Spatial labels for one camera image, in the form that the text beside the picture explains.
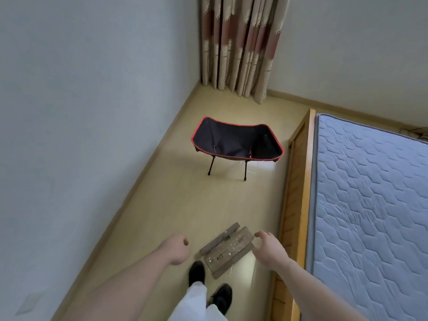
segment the white wall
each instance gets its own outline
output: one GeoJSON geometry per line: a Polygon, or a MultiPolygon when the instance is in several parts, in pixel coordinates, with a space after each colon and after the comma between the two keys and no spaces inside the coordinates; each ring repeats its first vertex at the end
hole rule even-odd
{"type": "Polygon", "coordinates": [[[428,124],[428,0],[290,0],[268,88],[428,124]]]}
{"type": "Polygon", "coordinates": [[[0,320],[50,320],[199,75],[197,0],[0,0],[0,320]]]}

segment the mattress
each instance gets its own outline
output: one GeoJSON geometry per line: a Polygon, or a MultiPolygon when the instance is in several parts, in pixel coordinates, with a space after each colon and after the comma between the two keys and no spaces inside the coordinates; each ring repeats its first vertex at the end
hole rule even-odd
{"type": "Polygon", "coordinates": [[[369,320],[428,315],[428,145],[317,115],[306,270],[369,320]]]}

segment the hand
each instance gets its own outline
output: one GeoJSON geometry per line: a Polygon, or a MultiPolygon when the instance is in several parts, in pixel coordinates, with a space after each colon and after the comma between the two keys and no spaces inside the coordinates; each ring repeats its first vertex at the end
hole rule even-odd
{"type": "Polygon", "coordinates": [[[177,266],[186,261],[190,255],[188,248],[189,241],[187,241],[185,235],[175,234],[165,239],[157,250],[161,251],[168,259],[168,263],[177,266]]]}
{"type": "Polygon", "coordinates": [[[254,234],[262,240],[259,248],[253,248],[253,254],[266,268],[278,272],[286,268],[291,259],[288,257],[286,250],[276,237],[270,232],[259,231],[254,234]]]}

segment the beige floor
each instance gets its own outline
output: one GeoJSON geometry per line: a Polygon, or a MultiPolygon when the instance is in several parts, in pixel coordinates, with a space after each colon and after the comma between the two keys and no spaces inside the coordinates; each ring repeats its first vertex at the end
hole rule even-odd
{"type": "MultiPolygon", "coordinates": [[[[307,110],[302,104],[274,97],[259,105],[252,98],[200,86],[160,148],[72,305],[150,253],[165,237],[184,232],[190,241],[190,259],[166,270],[140,318],[166,320],[187,289],[187,272],[198,250],[220,232],[239,222],[253,232],[262,229],[276,234],[287,155],[276,163],[250,162],[246,182],[242,161],[217,158],[211,176],[207,176],[211,157],[196,152],[190,137],[202,117],[210,116],[238,124],[266,123],[286,148],[307,110]]],[[[264,320],[269,279],[269,272],[249,253],[217,280],[207,272],[206,285],[209,296],[223,282],[232,286],[229,320],[264,320]]]]}

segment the curtain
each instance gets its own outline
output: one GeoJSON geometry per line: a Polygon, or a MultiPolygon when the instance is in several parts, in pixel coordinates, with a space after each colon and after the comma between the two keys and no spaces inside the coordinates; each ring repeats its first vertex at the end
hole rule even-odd
{"type": "Polygon", "coordinates": [[[288,0],[202,0],[202,84],[266,98],[288,0]]]}

